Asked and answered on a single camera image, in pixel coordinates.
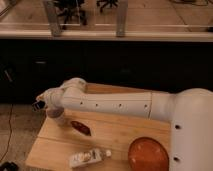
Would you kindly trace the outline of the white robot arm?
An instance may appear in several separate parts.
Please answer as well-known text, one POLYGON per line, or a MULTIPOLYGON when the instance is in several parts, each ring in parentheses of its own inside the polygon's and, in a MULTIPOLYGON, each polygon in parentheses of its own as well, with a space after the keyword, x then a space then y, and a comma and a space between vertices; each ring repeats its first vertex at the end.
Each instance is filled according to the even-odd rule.
POLYGON ((169 171, 213 171, 213 91, 190 88, 178 93, 88 93, 87 82, 71 78, 36 97, 57 122, 66 109, 133 115, 171 124, 169 171))

